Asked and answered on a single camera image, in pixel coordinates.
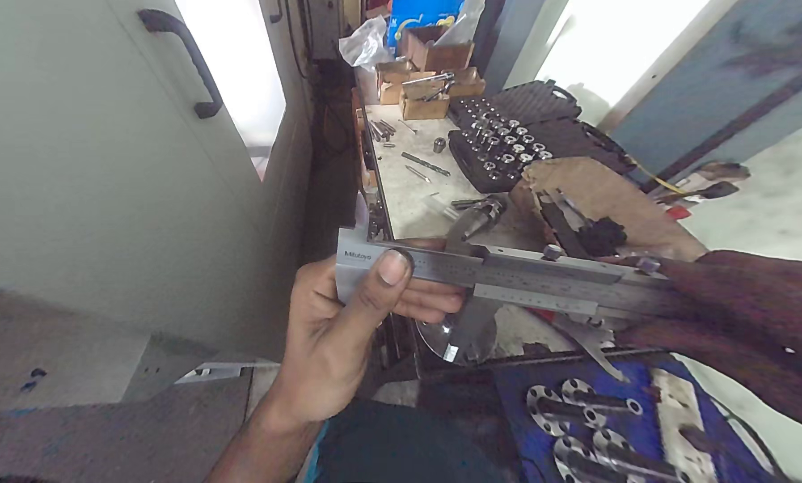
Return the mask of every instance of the white workbench surface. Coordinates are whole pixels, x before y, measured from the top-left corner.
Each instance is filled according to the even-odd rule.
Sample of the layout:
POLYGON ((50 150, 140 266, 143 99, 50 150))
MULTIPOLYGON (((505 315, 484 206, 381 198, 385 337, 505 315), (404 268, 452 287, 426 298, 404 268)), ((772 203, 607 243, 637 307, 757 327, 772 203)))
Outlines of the white workbench surface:
MULTIPOLYGON (((365 106, 365 110, 368 119, 374 121, 383 119, 396 130, 390 141, 395 144, 394 148, 385 148, 382 142, 376 140, 374 142, 386 215, 389 217, 393 236, 396 240, 445 236, 452 221, 428 208, 424 203, 428 195, 437 192, 435 198, 446 205, 456 199, 481 199, 486 196, 467 181, 448 146, 439 154, 434 152, 434 140, 437 137, 448 140, 449 131, 457 127, 448 118, 405 121, 407 125, 418 130, 414 135, 399 121, 401 109, 398 105, 365 106), (401 153, 405 151, 449 171, 451 175, 446 177, 402 157, 401 153), (405 165, 428 176, 431 182, 419 179, 408 171, 405 165)), ((509 207, 501 222, 491 232, 472 241, 477 244, 526 250, 542 249, 544 242, 540 236, 534 236, 524 229, 519 214, 513 208, 509 207)))

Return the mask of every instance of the mitutoyo logo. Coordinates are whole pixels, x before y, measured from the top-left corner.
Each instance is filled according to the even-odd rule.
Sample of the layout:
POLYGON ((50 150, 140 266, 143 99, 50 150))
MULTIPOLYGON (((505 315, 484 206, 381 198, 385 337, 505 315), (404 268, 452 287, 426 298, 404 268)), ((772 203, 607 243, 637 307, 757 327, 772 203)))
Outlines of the mitutoyo logo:
POLYGON ((344 256, 350 258, 371 259, 371 255, 358 254, 356 252, 349 252, 347 250, 344 250, 344 256))

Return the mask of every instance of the yellow wire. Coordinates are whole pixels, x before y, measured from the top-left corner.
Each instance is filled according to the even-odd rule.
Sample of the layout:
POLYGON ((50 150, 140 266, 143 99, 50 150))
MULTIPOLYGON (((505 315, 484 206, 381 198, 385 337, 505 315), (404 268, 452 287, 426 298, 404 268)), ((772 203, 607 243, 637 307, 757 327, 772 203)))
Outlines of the yellow wire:
POLYGON ((632 157, 628 157, 628 159, 630 159, 630 161, 634 165, 636 165, 637 168, 641 169, 643 171, 643 173, 648 174, 649 176, 651 176, 654 181, 657 181, 658 183, 660 183, 660 185, 663 186, 664 188, 667 188, 667 189, 669 189, 671 191, 674 191, 674 192, 676 192, 678 194, 685 194, 686 193, 686 191, 684 191, 683 189, 679 188, 678 186, 671 185, 671 184, 667 183, 666 181, 661 180, 660 178, 655 176, 651 171, 647 170, 645 166, 641 165, 637 160, 633 159, 632 157))

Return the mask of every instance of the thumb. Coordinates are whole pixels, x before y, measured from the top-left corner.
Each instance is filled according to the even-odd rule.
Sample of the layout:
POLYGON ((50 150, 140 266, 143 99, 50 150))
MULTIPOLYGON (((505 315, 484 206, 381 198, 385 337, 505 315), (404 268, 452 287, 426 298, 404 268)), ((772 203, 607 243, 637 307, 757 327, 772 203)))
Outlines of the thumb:
POLYGON ((412 258, 403 248, 386 250, 356 287, 327 336, 350 348, 367 344, 401 298, 412 274, 412 258))

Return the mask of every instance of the vernier caliper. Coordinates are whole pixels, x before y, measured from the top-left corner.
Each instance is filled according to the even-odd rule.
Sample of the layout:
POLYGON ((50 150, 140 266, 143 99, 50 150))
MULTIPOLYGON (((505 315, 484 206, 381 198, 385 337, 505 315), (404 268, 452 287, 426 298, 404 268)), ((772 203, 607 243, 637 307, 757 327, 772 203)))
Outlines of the vernier caliper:
POLYGON ((338 232, 336 286, 347 302, 359 281, 387 249, 402 247, 415 263, 413 278, 469 289, 460 323, 442 357, 455 362, 493 320, 499 302, 554 311, 555 324, 574 337, 600 365, 620 381, 627 378, 591 343, 590 331, 618 329, 637 322, 696 319, 695 307, 657 273, 563 256, 504 247, 471 247, 471 255, 446 254, 392 242, 366 241, 352 229, 338 232))

